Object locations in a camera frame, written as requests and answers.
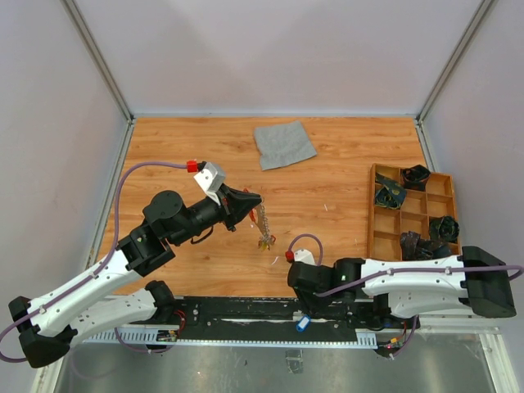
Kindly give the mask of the blue key tag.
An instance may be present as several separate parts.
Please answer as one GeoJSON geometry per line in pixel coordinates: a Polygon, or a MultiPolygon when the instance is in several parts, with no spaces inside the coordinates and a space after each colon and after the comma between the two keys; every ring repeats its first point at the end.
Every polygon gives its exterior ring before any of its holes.
{"type": "Polygon", "coordinates": [[[296,330],[298,332],[304,332],[305,329],[309,326],[311,318],[308,315],[304,315],[296,324],[296,330]]]}

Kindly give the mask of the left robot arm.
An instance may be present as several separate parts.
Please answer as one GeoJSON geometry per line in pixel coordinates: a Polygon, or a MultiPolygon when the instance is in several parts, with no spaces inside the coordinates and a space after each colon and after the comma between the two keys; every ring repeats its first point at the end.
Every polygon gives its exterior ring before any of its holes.
{"type": "Polygon", "coordinates": [[[175,191],[156,194],[142,211],[142,224],[119,240],[102,261],[44,296],[19,296],[10,302],[24,354],[21,361],[42,368],[99,332],[126,323],[169,322],[175,299],[162,281],[153,280],[121,300],[104,299],[174,259],[174,246],[207,238],[216,224],[235,231],[261,202],[260,195],[225,184],[215,197],[206,196],[192,206],[185,206],[175,191]]]}

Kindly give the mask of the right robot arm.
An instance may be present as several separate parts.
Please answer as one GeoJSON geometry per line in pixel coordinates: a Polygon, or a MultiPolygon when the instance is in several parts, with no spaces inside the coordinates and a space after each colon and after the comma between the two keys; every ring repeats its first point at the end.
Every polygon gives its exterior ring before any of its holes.
{"type": "Polygon", "coordinates": [[[341,316],[366,328],[388,328],[423,314],[512,318],[511,284],[523,268],[476,246],[459,255],[393,262],[343,258],[332,266],[311,251],[289,250],[287,284],[311,318],[341,316]]]}

